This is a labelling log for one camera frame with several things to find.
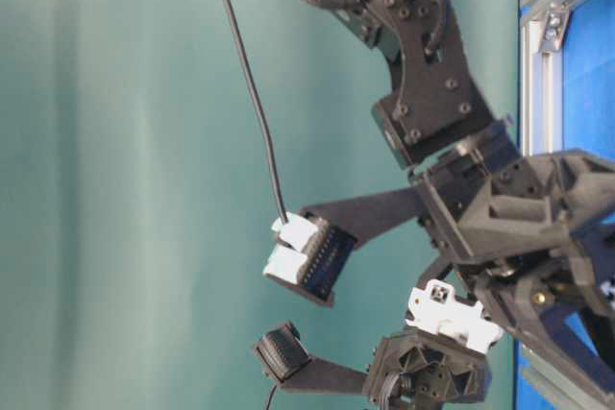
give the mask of white connector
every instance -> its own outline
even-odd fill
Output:
[[[414,287],[408,309],[414,316],[409,326],[453,338],[470,350],[486,354],[504,331],[482,317],[483,306],[477,301],[468,306],[456,300],[455,288],[442,280],[430,280],[425,290]]]
[[[303,249],[309,239],[318,232],[318,228],[303,216],[286,213],[286,217],[288,223],[283,225],[282,220],[278,218],[271,229],[290,248],[277,244],[262,273],[265,276],[273,276],[297,284],[299,283],[297,279],[299,270],[308,261],[308,256],[303,253]]]

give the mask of bolt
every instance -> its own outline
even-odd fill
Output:
[[[361,26],[361,40],[367,42],[369,40],[369,35],[372,32],[372,28],[369,26]]]
[[[389,9],[395,6],[395,0],[382,0],[382,2],[384,2],[384,5]]]
[[[549,26],[551,26],[552,28],[558,28],[559,26],[561,26],[561,18],[559,16],[552,15],[551,19],[549,20]]]
[[[472,105],[470,105],[470,103],[461,103],[459,105],[459,112],[462,114],[469,114],[472,112]]]
[[[534,296],[531,298],[536,304],[544,304],[547,302],[547,296],[542,292],[534,293]]]
[[[444,86],[446,86],[447,90],[457,90],[459,88],[459,81],[457,79],[450,78],[447,79],[447,81],[444,83]]]
[[[398,15],[402,19],[408,19],[408,18],[410,18],[410,10],[408,10],[406,8],[400,9]]]
[[[417,129],[410,130],[410,138],[412,138],[412,141],[414,141],[415,143],[419,139],[421,139],[421,136],[423,136],[423,134],[421,133],[420,130],[417,130]]]
[[[557,221],[566,222],[571,218],[571,216],[572,213],[570,210],[559,210],[559,213],[557,213]]]
[[[555,29],[548,29],[547,32],[545,33],[545,38],[547,40],[555,40],[556,37],[557,37],[557,30]]]

